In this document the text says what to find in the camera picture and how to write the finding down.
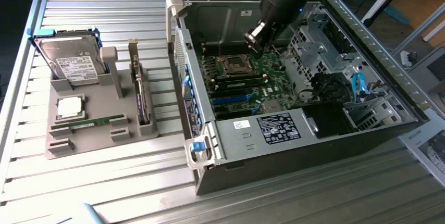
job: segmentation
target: warning label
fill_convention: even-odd
[[[256,118],[267,144],[300,138],[288,113]]]
[[[97,78],[91,56],[57,58],[57,64],[64,76],[71,82]]]

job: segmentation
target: aluminum slotted surface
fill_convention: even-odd
[[[164,0],[47,0],[43,12],[43,28],[96,26],[104,46],[117,48],[117,68],[128,67],[127,39],[139,39],[161,137],[47,160],[49,69],[31,49],[5,133],[1,223],[49,223],[48,215],[75,203],[92,204],[107,223],[443,223],[443,188],[397,141],[362,156],[195,196],[167,59]]]

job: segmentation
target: motherboard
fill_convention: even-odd
[[[295,85],[279,59],[276,52],[260,58],[238,54],[199,59],[216,120],[274,113],[292,106]]]

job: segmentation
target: green circuit board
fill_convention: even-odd
[[[199,65],[211,104],[215,99],[230,100],[230,98],[243,95],[250,97],[246,102],[212,105],[216,118],[218,116],[223,116],[223,119],[236,118],[248,114],[248,110],[252,115],[268,113],[264,105],[268,105],[270,102],[274,102],[278,105],[275,109],[280,110],[287,110],[295,103],[296,96],[292,83],[288,80],[278,54],[266,53],[260,58],[248,54],[206,57],[199,60]],[[252,78],[263,74],[266,74],[264,78]],[[215,80],[218,79],[235,80],[230,83],[236,88],[227,89],[224,87],[220,90],[220,87],[215,86]],[[260,83],[258,86],[255,83],[246,82],[255,79]]]

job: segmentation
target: hard drive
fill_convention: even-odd
[[[55,79],[68,79],[71,85],[97,83],[97,75],[107,73],[100,60],[99,34],[92,30],[39,30],[32,38],[52,70]]]

